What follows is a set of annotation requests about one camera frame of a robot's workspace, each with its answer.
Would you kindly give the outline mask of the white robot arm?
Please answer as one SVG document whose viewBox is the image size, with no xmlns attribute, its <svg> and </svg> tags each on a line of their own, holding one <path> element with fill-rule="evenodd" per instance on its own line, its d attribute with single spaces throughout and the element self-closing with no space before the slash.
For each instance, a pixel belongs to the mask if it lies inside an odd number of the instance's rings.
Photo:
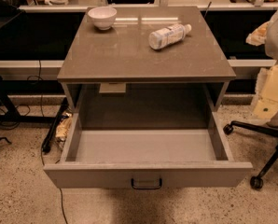
<svg viewBox="0 0 278 224">
<path fill-rule="evenodd" d="M 253 46 L 265 45 L 265 53 L 276 63 L 267 71 L 266 79 L 257 93 L 253 113 L 260 119 L 272 119 L 278 113 L 278 10 L 246 38 Z"/>
</svg>

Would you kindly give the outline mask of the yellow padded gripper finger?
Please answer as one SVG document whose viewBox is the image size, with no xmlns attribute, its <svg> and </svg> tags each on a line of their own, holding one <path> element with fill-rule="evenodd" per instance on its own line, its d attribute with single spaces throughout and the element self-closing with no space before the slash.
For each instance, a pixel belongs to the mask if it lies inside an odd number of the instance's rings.
<svg viewBox="0 0 278 224">
<path fill-rule="evenodd" d="M 261 24 L 248 35 L 246 43 L 263 45 L 266 54 L 276 61 L 269 70 L 260 70 L 257 99 L 253 100 L 253 114 L 259 119 L 272 119 L 278 113 L 278 23 L 267 21 Z"/>
</svg>

